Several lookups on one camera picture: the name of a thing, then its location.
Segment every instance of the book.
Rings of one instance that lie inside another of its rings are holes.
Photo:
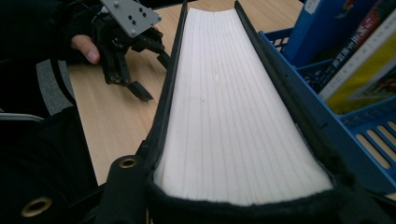
[[[169,197],[240,206],[333,189],[235,9],[189,10],[153,181]]]
[[[307,0],[282,54],[301,67],[333,58],[376,0]]]
[[[394,8],[396,8],[396,0],[377,0],[332,63],[318,75],[318,80],[313,79],[315,81],[310,83],[315,92],[323,89]]]
[[[319,96],[335,113],[346,113],[377,102],[368,86],[383,77],[392,77],[396,60],[396,10],[382,22],[339,72],[320,91]],[[363,97],[361,90],[366,90]]]

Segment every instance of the black sleeve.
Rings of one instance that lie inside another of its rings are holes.
[[[70,48],[70,40],[74,35],[92,36],[91,20],[101,6],[98,1],[90,1],[89,8],[76,4],[54,32],[50,20],[59,4],[55,0],[1,0],[0,59],[84,60]]]

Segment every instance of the book spine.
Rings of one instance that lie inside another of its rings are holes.
[[[342,66],[329,83],[319,92],[319,96],[328,100],[335,91],[362,66],[396,31],[396,10],[384,20],[384,22],[373,32],[364,44],[352,55]]]
[[[353,36],[350,37],[337,56],[335,56],[329,67],[319,75],[319,80],[311,84],[315,92],[320,92],[323,89],[395,7],[395,0],[378,0],[375,3],[361,21]]]

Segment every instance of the blue plastic crate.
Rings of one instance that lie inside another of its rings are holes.
[[[271,60],[285,66],[279,74],[283,85],[365,188],[380,194],[396,192],[396,96],[345,115],[333,113],[308,85],[330,61],[300,68],[290,64],[281,51],[291,30],[259,32],[262,41],[274,47]]]

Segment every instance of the finger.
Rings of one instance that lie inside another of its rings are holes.
[[[87,35],[75,35],[72,38],[71,47],[78,49],[87,58],[90,63],[97,64],[100,60],[98,48],[92,43],[92,40]]]

